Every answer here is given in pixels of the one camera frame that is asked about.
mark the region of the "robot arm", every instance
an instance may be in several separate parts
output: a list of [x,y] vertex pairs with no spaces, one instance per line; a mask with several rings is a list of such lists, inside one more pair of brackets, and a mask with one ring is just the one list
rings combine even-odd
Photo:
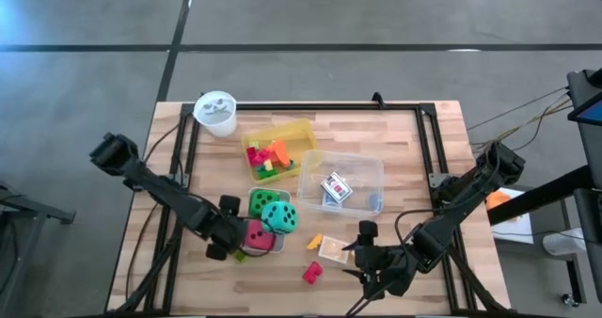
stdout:
[[418,224],[398,246],[376,246],[373,238],[378,235],[377,225],[359,222],[357,240],[345,249],[355,251],[360,271],[345,272],[359,278],[368,301],[384,298],[385,291],[404,295],[416,272],[433,270],[448,252],[453,232],[491,192],[515,183],[524,164],[507,147],[494,143],[477,158],[475,168],[462,177],[448,177],[434,190],[440,210]]
[[125,177],[130,188],[138,184],[159,204],[169,207],[182,224],[203,240],[211,239],[207,257],[225,260],[245,239],[246,223],[238,218],[240,199],[222,196],[218,209],[207,199],[191,195],[169,178],[150,171],[138,158],[136,144],[124,135],[106,134],[90,154],[91,162],[111,176]]

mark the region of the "red lego block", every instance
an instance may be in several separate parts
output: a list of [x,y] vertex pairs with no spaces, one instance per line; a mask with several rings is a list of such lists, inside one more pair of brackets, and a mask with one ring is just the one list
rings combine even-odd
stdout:
[[260,220],[251,220],[246,229],[245,244],[249,247],[268,251],[273,247],[276,236],[263,230]]
[[253,164],[253,158],[255,158],[256,154],[257,154],[257,152],[255,151],[255,148],[253,148],[253,147],[246,148],[246,156],[248,157],[249,163]]
[[267,149],[263,149],[263,150],[255,153],[255,156],[251,160],[251,165],[253,167],[262,166],[263,162],[265,162],[269,157],[270,157],[270,151]]
[[322,275],[322,266],[317,262],[311,262],[311,265],[308,267],[308,270],[303,274],[303,279],[309,284],[313,285],[316,282],[318,277]]

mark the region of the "yellow container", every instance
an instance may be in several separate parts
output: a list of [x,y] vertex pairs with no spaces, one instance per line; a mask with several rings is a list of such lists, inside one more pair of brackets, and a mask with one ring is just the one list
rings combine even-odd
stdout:
[[[258,142],[261,150],[277,139],[284,141],[286,144],[286,151],[289,154],[289,158],[293,160],[293,168],[287,169],[281,164],[276,163],[274,164],[274,169],[276,170],[277,175],[260,179],[257,169],[253,167],[248,160],[246,148],[249,147],[250,142]],[[243,152],[245,153],[246,163],[251,171],[251,178],[258,184],[271,183],[285,177],[298,175],[299,172],[301,172],[301,163],[305,151],[316,150],[318,148],[316,137],[313,135],[313,130],[311,130],[311,125],[307,119],[300,119],[287,124],[274,126],[254,134],[243,135],[241,141],[243,143]]]

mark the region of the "gray floor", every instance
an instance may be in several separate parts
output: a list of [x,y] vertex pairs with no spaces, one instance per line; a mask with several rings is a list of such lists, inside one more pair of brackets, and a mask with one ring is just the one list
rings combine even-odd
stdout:
[[[170,43],[182,0],[0,0],[0,44]],[[184,43],[585,43],[599,42],[602,0],[192,0]],[[93,167],[107,132],[144,143],[162,53],[0,53],[0,181],[34,199],[76,209],[70,227],[50,223],[16,316],[103,310],[131,193]],[[180,54],[167,95],[195,99],[224,89],[241,101],[460,100],[467,125],[598,68],[602,52]],[[554,97],[470,132],[487,139]],[[527,141],[533,128],[508,139]],[[520,181],[535,186],[584,164],[575,124],[547,119],[520,154]],[[595,299],[570,310],[561,262],[500,254],[513,307],[590,317]]]

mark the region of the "green die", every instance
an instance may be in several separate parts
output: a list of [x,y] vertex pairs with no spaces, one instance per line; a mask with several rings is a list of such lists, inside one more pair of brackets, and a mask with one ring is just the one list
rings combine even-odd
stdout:
[[274,201],[263,209],[261,222],[266,232],[286,234],[297,229],[299,219],[296,209],[290,202]]
[[248,208],[248,215],[254,219],[259,219],[261,218],[261,212],[265,205],[278,200],[280,200],[280,196],[277,192],[257,190],[251,195],[251,204]]

